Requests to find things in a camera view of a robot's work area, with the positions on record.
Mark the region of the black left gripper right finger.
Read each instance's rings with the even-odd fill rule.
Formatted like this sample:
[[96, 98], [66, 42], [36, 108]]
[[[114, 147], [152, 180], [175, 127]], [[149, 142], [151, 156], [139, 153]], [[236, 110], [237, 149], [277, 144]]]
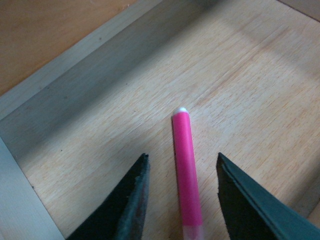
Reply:
[[216, 162], [218, 198], [232, 240], [318, 240], [320, 230], [225, 155]]

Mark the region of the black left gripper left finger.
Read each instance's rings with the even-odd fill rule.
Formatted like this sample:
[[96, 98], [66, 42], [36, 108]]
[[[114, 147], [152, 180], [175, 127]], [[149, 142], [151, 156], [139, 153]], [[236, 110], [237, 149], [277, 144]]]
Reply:
[[149, 155], [143, 153], [69, 240], [140, 240], [148, 207]]

